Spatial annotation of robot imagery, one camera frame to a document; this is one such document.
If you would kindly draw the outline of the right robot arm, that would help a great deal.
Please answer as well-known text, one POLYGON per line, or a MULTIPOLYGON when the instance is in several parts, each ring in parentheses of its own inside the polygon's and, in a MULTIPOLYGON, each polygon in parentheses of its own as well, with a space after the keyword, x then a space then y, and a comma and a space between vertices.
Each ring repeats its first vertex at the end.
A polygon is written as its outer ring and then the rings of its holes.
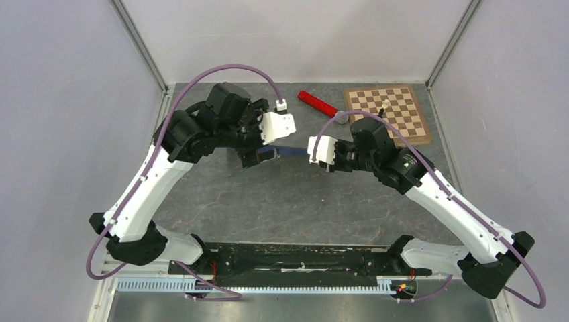
POLYGON ((388 250, 387 263, 393 272, 426 269, 459 276, 479 295, 498 297, 525 264, 534 239, 487 217, 423 154, 410 145, 398 147, 388 128, 378 116, 369 115, 350 126, 351 140, 319 133, 310 139, 309 159, 329 172, 372 173, 384 186, 428 210, 460 240, 460 245, 451 246, 401 236, 388 250))

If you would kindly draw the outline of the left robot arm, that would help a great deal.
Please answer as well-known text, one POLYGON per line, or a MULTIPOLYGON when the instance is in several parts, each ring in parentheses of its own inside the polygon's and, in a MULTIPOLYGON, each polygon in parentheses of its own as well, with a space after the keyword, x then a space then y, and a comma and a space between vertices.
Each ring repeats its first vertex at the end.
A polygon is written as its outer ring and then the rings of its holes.
POLYGON ((217 148, 235 150, 244 168, 260 163, 260 148, 293 131, 285 99, 276 100, 274 111, 268 108, 266 99, 253 100, 243 88, 224 82, 205 100, 170 113, 122 196, 89 219, 108 254, 122 265, 173 260, 195 274, 206 272, 211 257, 203 244, 157 225, 154 216, 177 182, 217 148))

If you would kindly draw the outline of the wooden picture frame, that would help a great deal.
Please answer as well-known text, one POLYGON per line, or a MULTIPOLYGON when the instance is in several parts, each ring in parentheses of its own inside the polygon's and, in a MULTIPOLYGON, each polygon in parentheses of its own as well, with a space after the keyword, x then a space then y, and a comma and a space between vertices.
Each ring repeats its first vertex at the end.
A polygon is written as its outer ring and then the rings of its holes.
POLYGON ((288 157, 288 156, 298 156, 302 158, 309 157, 306 148, 298 148, 290 146, 267 145, 258 148, 256 150, 256 153, 259 155, 260 160, 262 162, 274 160, 281 157, 288 157))

